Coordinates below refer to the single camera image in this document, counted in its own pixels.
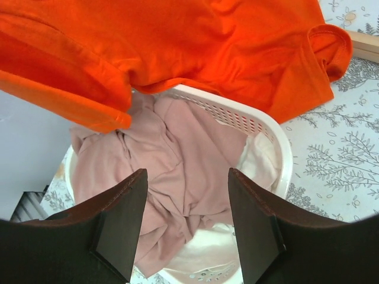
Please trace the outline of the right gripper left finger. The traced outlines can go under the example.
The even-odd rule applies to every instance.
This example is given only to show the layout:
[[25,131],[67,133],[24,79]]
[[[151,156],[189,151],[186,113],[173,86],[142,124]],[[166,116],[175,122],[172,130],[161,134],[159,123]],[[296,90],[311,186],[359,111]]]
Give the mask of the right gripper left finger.
[[1,282],[129,283],[147,187],[140,169],[45,220],[1,221]]

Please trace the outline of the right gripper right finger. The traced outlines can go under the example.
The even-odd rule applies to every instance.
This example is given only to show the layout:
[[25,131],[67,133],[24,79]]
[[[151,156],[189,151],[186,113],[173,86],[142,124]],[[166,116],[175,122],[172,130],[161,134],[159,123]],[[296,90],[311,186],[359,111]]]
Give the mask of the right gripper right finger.
[[378,216],[347,223],[308,212],[229,170],[244,283],[377,283]]

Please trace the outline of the orange t shirt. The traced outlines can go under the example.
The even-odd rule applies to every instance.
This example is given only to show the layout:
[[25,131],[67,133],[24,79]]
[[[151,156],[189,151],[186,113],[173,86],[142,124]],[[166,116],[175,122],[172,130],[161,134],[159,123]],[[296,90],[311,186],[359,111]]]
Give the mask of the orange t shirt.
[[1,89],[107,133],[183,84],[286,122],[333,98],[352,41],[317,1],[2,1]]

